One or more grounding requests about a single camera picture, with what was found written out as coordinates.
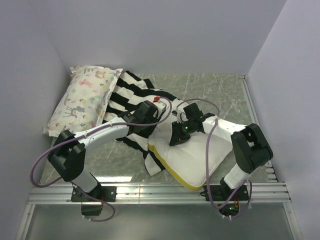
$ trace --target pillow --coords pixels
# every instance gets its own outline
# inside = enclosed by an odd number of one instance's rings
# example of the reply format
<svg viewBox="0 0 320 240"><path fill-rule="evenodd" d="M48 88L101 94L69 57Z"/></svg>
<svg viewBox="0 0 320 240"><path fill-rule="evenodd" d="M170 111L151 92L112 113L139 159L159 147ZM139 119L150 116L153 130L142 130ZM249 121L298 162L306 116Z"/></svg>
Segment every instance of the pillow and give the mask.
<svg viewBox="0 0 320 240"><path fill-rule="evenodd" d="M123 69L88 65L70 70L69 87L43 127L43 133L51 137L58 137L64 130L76 133L100 125Z"/></svg>

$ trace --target white cushion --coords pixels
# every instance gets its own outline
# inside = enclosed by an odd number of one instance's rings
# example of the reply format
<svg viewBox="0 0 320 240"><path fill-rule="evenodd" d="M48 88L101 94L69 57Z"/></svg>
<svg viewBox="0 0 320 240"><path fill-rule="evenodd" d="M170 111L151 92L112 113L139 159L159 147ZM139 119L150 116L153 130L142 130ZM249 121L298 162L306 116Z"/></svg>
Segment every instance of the white cushion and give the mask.
<svg viewBox="0 0 320 240"><path fill-rule="evenodd" d="M181 100L172 102L173 109ZM195 132L191 138L176 146L169 146L172 125L177 117L172 114L166 121L157 125L148 139L148 149L151 150L162 165L173 177L191 190L201 188L206 182L206 143L208 134ZM219 164L231 152L233 146L230 142L218 137L211 136L209 144L209 175L217 169Z"/></svg>

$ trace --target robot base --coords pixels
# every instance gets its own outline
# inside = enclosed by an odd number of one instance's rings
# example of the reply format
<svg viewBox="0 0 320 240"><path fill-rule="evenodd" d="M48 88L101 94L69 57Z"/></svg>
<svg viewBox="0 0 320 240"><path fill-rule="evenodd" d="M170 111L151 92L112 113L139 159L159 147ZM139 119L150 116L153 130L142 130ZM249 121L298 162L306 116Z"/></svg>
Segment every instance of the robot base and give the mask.
<svg viewBox="0 0 320 240"><path fill-rule="evenodd" d="M210 201L207 186L203 186L204 191L201 193L201 196L205 197L205 200L207 202ZM227 190L225 187L221 185L210 185L211 195L215 202L224 202L228 199L230 194L232 193L232 190ZM239 190L236 192L236 194L231 198L230 201L234 200L239 201L248 201L249 194L247 186L242 185Z"/></svg>
<svg viewBox="0 0 320 240"><path fill-rule="evenodd" d="M117 195L116 186L101 186L100 192L101 192L103 201L105 202L116 201L116 195ZM71 202L87 203L87 202L94 202L94 201L88 199L81 193L79 189L73 187ZM99 216L101 214L102 208L103 208L102 204L94 204L94 205L84 204L84 205L81 205L81 213L83 216Z"/></svg>

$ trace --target cable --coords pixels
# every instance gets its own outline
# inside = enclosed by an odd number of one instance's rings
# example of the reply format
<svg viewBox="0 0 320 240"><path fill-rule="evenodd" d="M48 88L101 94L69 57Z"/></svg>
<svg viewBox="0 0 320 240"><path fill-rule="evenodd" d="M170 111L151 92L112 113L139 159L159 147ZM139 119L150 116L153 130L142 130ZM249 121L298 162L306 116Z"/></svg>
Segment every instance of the cable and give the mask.
<svg viewBox="0 0 320 240"><path fill-rule="evenodd" d="M240 187L247 181L247 180L244 180L241 184L239 184L238 187L236 187L233 192L230 194L230 196L227 198L227 200L220 206L216 205L214 200L213 200L213 197L212 197L212 194L211 194L211 188L210 188L210 175L209 175L209 145L210 145L210 139L211 139L211 136L214 132L214 130L216 129L217 125L218 125L218 116L220 114L220 109L219 107L214 104L213 102L211 101L208 101L208 100L205 100L205 99L201 99L201 98L192 98L192 99L188 99L188 100L184 100L182 101L181 103L179 103L177 105L177 107L179 107L181 104L183 103L186 103L186 102L190 102L190 101L195 101L195 100L198 100L198 101L203 101L203 102L206 102L206 103L209 103L211 105L213 105L216 109L217 109L217 114L216 114L216 119L214 121L214 125L213 125L213 128L211 129L211 131L209 132L208 134L208 138L206 140L206 145L205 145L205 178L206 178L206 188L207 188L207 193L208 193L208 197L209 197L209 200L210 200L210 203L211 205L217 209L217 210L220 210L222 208L224 208L228 202L231 200L231 198L236 194L236 192L240 189ZM243 210L241 212L239 212L236 216L233 216L231 218L235 218L235 217L238 217L239 215L241 215L248 207L249 207L249 204L250 204L250 201L251 201L251 196L252 196L252 182L250 180L248 180L249 183L250 183L250 194L249 194L249 199L247 201L247 204L246 206L243 208Z"/></svg>
<svg viewBox="0 0 320 240"><path fill-rule="evenodd" d="M167 114L162 120L160 120L160 121L158 121L158 122L154 122L154 123L147 123L147 124L130 123L130 122L116 122L116 123L112 124L112 126L127 125L127 126L136 126L136 127L150 127L150 126L155 126L155 125L158 125L158 124L163 123L163 122L164 122L165 120L167 120L167 118L171 115L172 103L171 103L171 101L170 101L167 97L161 96L161 97L159 97L159 98L160 98L160 99L164 99L164 100L166 100L166 101L169 102L169 111L168 111L168 114ZM85 136L85 135L81 135L81 136L72 138L72 139L70 139L70 140L61 142L61 143L59 143L59 144L51 147L50 149L48 149L48 150L45 151L44 153L42 153L42 154L36 159L36 161L34 162L32 168L31 168L31 171L30 171L30 176L29 176L29 178L30 178L30 182L32 183L32 185L35 186L35 187L37 187L37 188L46 188L46 187L54 184L55 182L57 182L57 181L59 181L59 180L61 179L61 176L60 176L60 177L58 177L57 179L53 180L52 182L49 182L49 183L43 184L43 185L40 185L40 184L38 184L38 183L35 182L35 180L34 180L34 172L35 172L35 169L36 169L38 163L44 158L44 156L46 156L46 155L49 154L50 152L52 152L52 151L54 151L54 150L56 150L56 149L58 149L58 148L60 148L60 147L62 147L62 146L64 146L64 145L66 145L66 144L69 144L69 143L72 143L72 142L74 142L74 141L77 141L77 140L86 138L87 136L90 136L90 135L92 135L92 134L94 134L94 133L96 133L96 132L98 132L98 131L100 131L100 130L102 130L102 129L108 128L108 127L110 127L110 126L111 126L110 124L100 126L100 127L96 128L95 130L92 130L91 132L89 132L86 136ZM82 193L86 198L89 198L89 199L91 199L91 200L93 200L93 201L100 202L100 203L102 203L102 204L106 204L106 205L108 205L109 207L111 207L112 210L113 210L112 215L111 215L110 217L108 217L108 218L99 219L99 220L98 220L98 219L92 219L92 218L89 218L89 217L85 217L86 219L88 219L88 220L90 220L90 221L93 221L93 222L104 222L104 221L110 220L110 219L116 214L116 209L115 209L114 206L112 206L110 203L108 203L108 202L106 202L106 201L99 200L99 199L97 199L97 198L95 198L95 197L92 197L92 196L88 195L85 191L83 191L79 186L77 186L77 187L80 189L81 193Z"/></svg>

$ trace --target striped fabric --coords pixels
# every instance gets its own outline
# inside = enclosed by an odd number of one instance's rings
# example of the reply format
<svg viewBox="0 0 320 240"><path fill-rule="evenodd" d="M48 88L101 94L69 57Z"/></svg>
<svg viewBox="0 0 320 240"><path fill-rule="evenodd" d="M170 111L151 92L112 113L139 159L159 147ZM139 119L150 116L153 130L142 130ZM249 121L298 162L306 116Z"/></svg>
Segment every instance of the striped fabric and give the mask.
<svg viewBox="0 0 320 240"><path fill-rule="evenodd" d="M134 111L140 103L145 100L152 102L154 97L166 97L170 101L175 101L177 98L172 94L155 89L149 79L140 79L133 73L126 71L121 74L117 81L116 87L110 97L103 122L108 122L117 117L118 114L126 111ZM142 152L144 165L147 172L153 176L165 167L156 157L153 151L148 149L148 135L145 132L131 134L129 136L119 138L117 141L123 142L126 145Z"/></svg>

